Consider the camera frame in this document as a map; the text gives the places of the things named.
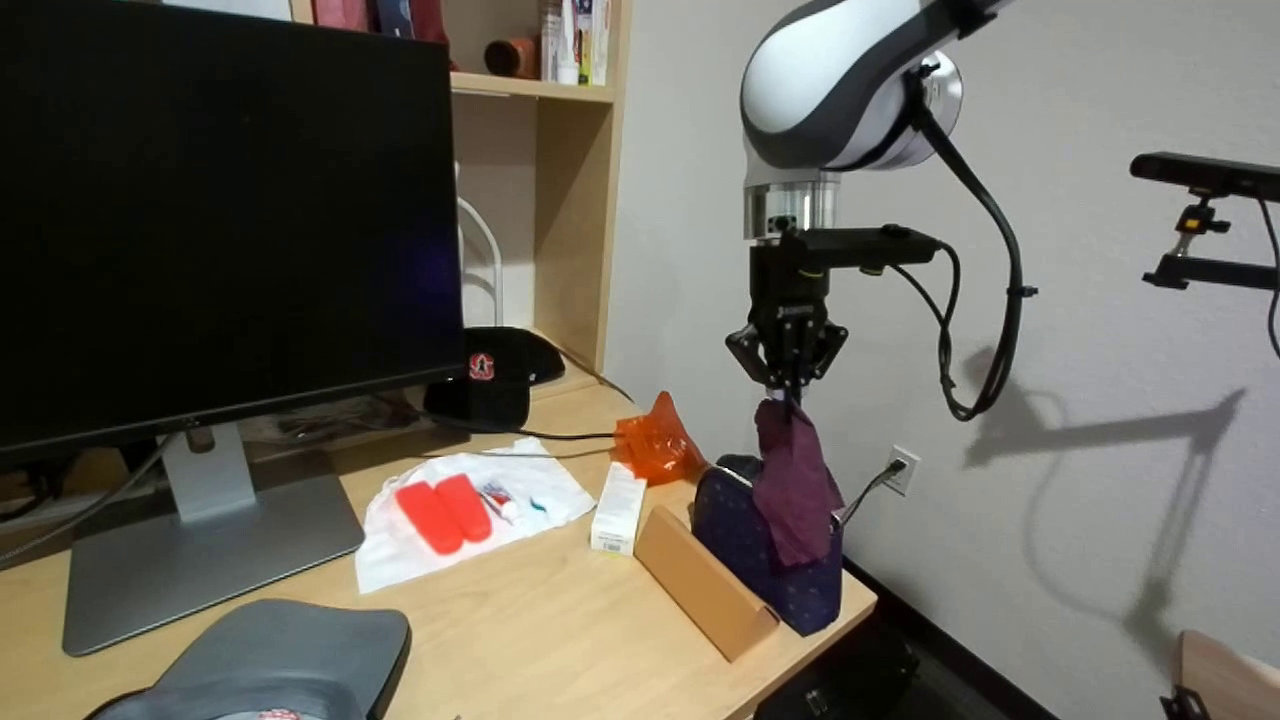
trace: gray mouse pad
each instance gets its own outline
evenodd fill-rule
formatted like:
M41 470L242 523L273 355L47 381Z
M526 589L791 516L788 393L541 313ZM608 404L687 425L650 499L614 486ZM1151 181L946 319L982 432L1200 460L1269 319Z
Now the gray mouse pad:
M92 720L384 716L409 638L398 611L261 600L193 639L155 689L120 698Z

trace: computer monitor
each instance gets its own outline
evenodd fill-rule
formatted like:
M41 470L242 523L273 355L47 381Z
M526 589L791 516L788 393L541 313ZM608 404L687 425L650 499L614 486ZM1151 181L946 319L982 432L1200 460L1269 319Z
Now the computer monitor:
M63 652L350 551L334 475L253 487L235 421L452 368L443 47L0 0L0 110L0 463L169 435L182 509L75 539Z

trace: power outlet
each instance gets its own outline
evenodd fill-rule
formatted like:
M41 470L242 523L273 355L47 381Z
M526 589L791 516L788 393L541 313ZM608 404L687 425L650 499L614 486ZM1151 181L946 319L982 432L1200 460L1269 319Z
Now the power outlet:
M890 494L909 498L909 486L911 486L911 475L919 474L922 460L915 452L900 447L900 446L890 446L889 460L900 460L902 470L894 475L889 475L883 486Z

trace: paper sheet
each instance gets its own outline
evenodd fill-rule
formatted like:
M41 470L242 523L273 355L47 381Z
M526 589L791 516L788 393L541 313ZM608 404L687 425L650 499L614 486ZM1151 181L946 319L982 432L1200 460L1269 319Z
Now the paper sheet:
M437 557L433 545L409 523L397 504L404 486L441 486L449 475L470 475L470 486L501 487L509 499L493 516L493 536L484 545L462 545L452 557ZM515 539L541 536L546 530L578 519L595 499L568 475L568 470L546 455L541 440L515 440L501 452L459 452L424 460L391 475L364 512L364 545L356 551L356 589L381 591L417 577L443 572L470 557L509 549Z

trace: white wall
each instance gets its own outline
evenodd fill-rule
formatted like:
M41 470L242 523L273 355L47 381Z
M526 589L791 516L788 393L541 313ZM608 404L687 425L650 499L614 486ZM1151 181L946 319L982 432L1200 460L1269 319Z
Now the white wall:
M759 393L721 345L748 317L734 75L788 9L631 4L608 372L640 401L673 389L709 455L751 447ZM1058 716L1161 716L1176 630L1280 662L1269 296L1140 285L1185 192L1129 176L1149 147L1280 163L1274 31L1273 0L1019 0L955 52L955 143L1038 285L992 415L943 413L934 332L900 280L841 276L828 302L850 348L808 413L841 486L855 494L890 446L922 455L909 498L863 504L847 557ZM1223 218L1235 232L1203 254L1269 264L1259 214ZM955 355L992 345L1003 255L943 163L845 176L837 220L955 241Z

